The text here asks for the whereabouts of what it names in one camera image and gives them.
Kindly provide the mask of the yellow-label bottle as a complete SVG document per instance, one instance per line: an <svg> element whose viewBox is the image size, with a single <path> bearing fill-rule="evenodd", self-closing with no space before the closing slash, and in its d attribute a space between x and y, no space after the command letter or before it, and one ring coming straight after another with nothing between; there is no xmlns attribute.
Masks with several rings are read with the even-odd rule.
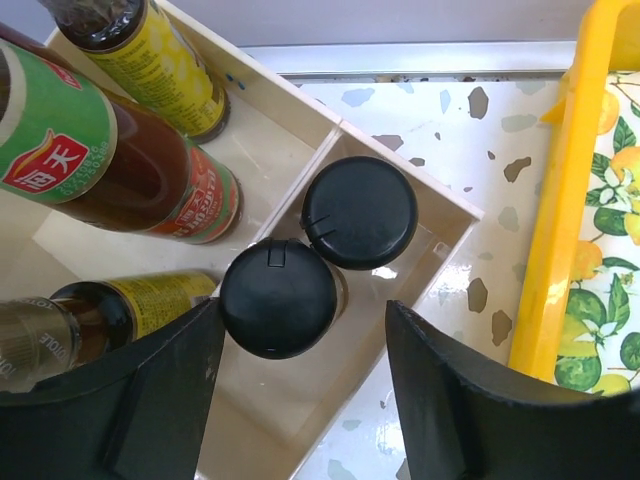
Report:
<svg viewBox="0 0 640 480"><path fill-rule="evenodd" d="M1 303L1 390L28 392L51 377L147 336L208 299L205 270L68 284L49 297Z"/></svg>
<svg viewBox="0 0 640 480"><path fill-rule="evenodd" d="M43 1L61 33L139 104L197 143L230 117L225 88L154 1Z"/></svg>

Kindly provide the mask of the red sauce bottle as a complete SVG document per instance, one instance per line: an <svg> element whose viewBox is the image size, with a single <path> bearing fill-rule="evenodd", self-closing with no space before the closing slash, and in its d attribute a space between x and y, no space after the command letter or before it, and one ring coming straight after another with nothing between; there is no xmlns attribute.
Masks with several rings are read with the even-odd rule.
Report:
<svg viewBox="0 0 640 480"><path fill-rule="evenodd" d="M135 103L106 93L115 153L97 183L62 211L99 228L204 244L232 228L240 190L230 170Z"/></svg>

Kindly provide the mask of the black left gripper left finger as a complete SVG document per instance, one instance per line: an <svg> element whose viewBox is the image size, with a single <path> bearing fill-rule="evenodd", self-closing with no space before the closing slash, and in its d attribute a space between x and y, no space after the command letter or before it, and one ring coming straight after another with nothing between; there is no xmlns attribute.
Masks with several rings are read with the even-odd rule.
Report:
<svg viewBox="0 0 640 480"><path fill-rule="evenodd" d="M2 394L2 478L194 478L224 339L211 298L28 393Z"/></svg>

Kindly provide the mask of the green-label sauce bottle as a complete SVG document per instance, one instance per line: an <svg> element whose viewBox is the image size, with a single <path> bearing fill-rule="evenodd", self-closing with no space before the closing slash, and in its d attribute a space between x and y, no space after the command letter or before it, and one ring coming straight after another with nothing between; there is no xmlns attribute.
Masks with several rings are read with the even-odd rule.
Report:
<svg viewBox="0 0 640 480"><path fill-rule="evenodd" d="M114 110L84 76L1 41L1 188L53 206L90 190L117 144Z"/></svg>

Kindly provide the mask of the dark spice jar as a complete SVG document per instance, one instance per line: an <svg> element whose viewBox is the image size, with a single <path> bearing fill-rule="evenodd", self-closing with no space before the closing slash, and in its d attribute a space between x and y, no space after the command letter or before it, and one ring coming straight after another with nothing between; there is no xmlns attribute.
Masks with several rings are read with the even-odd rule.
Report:
<svg viewBox="0 0 640 480"><path fill-rule="evenodd" d="M346 270L391 263L411 242L418 222L414 190L393 165L350 156L323 168L303 200L300 224L313 248Z"/></svg>

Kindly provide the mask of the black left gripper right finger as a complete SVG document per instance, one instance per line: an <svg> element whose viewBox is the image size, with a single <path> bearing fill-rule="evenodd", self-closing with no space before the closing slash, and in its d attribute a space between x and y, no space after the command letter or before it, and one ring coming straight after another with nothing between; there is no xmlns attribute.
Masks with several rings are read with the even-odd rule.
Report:
<svg viewBox="0 0 640 480"><path fill-rule="evenodd" d="M519 373L396 300L385 328L411 478L638 478L638 391L599 397Z"/></svg>

